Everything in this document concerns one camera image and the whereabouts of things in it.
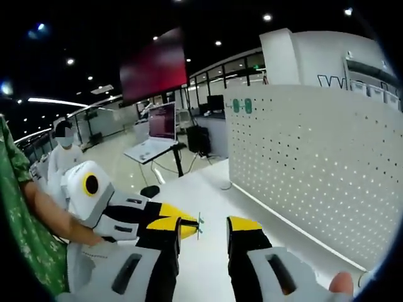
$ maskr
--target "white perforated panel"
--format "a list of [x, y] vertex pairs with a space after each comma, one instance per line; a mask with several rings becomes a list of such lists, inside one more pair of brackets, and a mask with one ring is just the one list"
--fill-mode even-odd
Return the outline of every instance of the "white perforated panel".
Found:
[[231, 181], [371, 269], [402, 215], [403, 115], [309, 86], [235, 87], [225, 107]]

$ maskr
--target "yellow circle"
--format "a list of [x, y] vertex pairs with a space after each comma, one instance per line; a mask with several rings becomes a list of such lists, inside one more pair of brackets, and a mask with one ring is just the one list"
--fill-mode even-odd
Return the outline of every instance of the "yellow circle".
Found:
[[[95, 182], [96, 188], [91, 188], [91, 189], [89, 189], [89, 188], [88, 188], [88, 186], [89, 186], [89, 183], [88, 183], [89, 179], [91, 179], [92, 181], [94, 181], [91, 176], [94, 177], [94, 180], [96, 181], [96, 182]], [[84, 192], [85, 192], [89, 197], [93, 197], [93, 196], [98, 192], [99, 184], [98, 184], [98, 179], [96, 178], [95, 174], [89, 172], [89, 173], [87, 173], [87, 174], [84, 176], [84, 179], [83, 179], [83, 181], [82, 181], [82, 188], [84, 189]]]

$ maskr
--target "green object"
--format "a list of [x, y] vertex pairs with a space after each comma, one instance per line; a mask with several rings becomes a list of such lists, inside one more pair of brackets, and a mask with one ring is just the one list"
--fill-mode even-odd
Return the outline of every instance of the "green object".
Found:
[[239, 100], [238, 99], [234, 99], [232, 101], [232, 105], [234, 107], [234, 112], [238, 113], [239, 112]]
[[252, 100], [251, 99], [245, 99], [245, 111], [249, 115], [252, 113]]
[[0, 194], [9, 228], [38, 280], [54, 295], [69, 290], [67, 250], [27, 208], [20, 184], [31, 181], [30, 163], [0, 116]]

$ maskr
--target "white shirt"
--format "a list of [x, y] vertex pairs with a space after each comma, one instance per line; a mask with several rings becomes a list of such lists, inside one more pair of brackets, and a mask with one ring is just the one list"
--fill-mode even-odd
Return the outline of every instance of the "white shirt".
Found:
[[58, 172], [65, 172], [83, 162], [82, 151], [77, 145], [72, 145], [69, 150], [57, 145], [49, 157], [48, 181]]

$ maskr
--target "desk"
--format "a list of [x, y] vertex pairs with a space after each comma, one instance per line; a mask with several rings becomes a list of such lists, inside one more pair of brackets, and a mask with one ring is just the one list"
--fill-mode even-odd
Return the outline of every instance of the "desk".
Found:
[[214, 113], [210, 116], [196, 116], [195, 118], [199, 126], [208, 129], [212, 154], [227, 159], [228, 138], [225, 115], [223, 113]]
[[194, 217], [201, 212], [205, 221], [199, 240], [194, 235], [181, 242], [173, 301], [235, 301], [227, 268], [226, 217], [230, 215], [260, 222], [273, 246], [286, 246], [310, 264], [317, 272], [318, 283], [324, 287], [328, 287], [337, 272], [350, 272], [357, 292], [361, 271], [300, 234], [236, 188], [221, 190], [220, 186], [229, 181], [228, 171], [228, 160], [219, 162], [160, 186], [161, 193], [153, 199], [169, 202]]

